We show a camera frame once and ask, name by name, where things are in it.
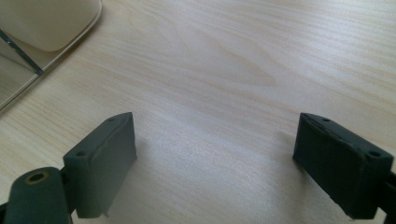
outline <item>mounting hole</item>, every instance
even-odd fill
[[[369,154],[371,156],[374,156],[374,157],[380,157],[381,156],[381,154],[379,154],[378,152],[375,152],[375,151],[369,151]]]
[[[25,179],[25,183],[28,185],[33,185],[33,184],[37,184],[45,179],[47,179],[47,177],[49,177],[49,173],[48,172],[38,172],[38,173],[34,173],[32,175],[29,175],[26,179]]]
[[[83,156],[85,156],[85,152],[80,151],[80,152],[78,152],[76,155],[77,155],[78,157],[83,157]]]

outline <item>wooden table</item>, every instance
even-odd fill
[[[63,167],[103,120],[132,111],[138,161],[110,219],[75,223],[349,223],[291,159],[299,114],[396,155],[395,11],[104,0],[90,35],[0,112],[0,201],[19,175]]]

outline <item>dark gray plastic part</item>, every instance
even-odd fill
[[[375,216],[393,162],[388,152],[332,120],[303,113],[293,158],[347,215]]]
[[[106,214],[135,160],[132,113],[104,121],[64,155],[69,208],[78,217]]]
[[[71,224],[59,170],[41,168],[15,180],[4,223]]]

